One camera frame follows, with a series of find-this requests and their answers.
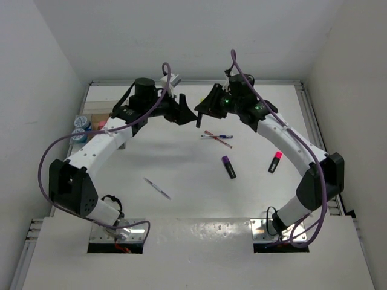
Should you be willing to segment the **pink cap highlighter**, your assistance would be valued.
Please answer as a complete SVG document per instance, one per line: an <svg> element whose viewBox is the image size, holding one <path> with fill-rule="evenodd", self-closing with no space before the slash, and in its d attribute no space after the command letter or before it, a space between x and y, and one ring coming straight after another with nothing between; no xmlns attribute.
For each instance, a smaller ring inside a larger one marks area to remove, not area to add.
<svg viewBox="0 0 387 290"><path fill-rule="evenodd" d="M281 158L282 158L282 152L277 151L277 152L275 153L275 155L274 155L274 157L273 157L271 163L270 163L269 168L268 168L268 172L269 172L269 173L274 173L274 172L275 172L275 170L276 170L276 168L277 168L277 166L278 166L278 164L279 164Z"/></svg>

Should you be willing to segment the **blue patterned round jar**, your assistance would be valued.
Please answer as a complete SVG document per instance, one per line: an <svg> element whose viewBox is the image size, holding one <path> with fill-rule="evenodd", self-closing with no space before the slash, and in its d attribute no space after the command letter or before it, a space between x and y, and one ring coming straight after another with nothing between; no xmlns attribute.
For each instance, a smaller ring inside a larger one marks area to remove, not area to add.
<svg viewBox="0 0 387 290"><path fill-rule="evenodd" d="M73 124L75 129L91 130L91 120L86 115L78 115Z"/></svg>

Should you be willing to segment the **yellow cap highlighter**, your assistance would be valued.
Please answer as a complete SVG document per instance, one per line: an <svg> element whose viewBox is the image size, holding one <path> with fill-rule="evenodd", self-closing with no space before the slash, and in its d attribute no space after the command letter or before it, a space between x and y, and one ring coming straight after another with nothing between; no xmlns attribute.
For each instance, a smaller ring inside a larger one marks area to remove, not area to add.
<svg viewBox="0 0 387 290"><path fill-rule="evenodd" d="M196 128L200 128L201 127L202 118L203 118L203 114L201 112L198 112Z"/></svg>

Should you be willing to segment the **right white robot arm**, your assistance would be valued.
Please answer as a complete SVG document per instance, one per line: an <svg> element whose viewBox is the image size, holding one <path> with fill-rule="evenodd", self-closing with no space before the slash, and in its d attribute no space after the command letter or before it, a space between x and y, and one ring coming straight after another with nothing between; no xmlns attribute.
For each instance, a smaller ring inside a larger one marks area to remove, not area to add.
<svg viewBox="0 0 387 290"><path fill-rule="evenodd" d="M296 194L272 216L272 227L280 234L292 224L344 190L343 157L328 154L293 130L269 101L257 98L250 74L229 77L228 85L214 84L195 110L199 116L224 118L235 114L254 132L272 142L296 167L302 179Z"/></svg>

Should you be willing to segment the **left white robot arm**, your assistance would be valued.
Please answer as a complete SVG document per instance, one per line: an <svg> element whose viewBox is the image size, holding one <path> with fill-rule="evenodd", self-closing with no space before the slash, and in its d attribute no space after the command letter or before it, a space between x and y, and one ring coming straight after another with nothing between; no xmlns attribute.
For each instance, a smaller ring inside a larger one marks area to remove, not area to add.
<svg viewBox="0 0 387 290"><path fill-rule="evenodd" d="M115 104L102 130L66 160L54 160L49 167L49 199L71 214L115 230L124 225L121 210L108 205L97 194L93 179L103 163L124 143L135 136L152 117L184 125L195 121L186 96L174 95L178 75L165 75L157 88L154 80L135 79Z"/></svg>

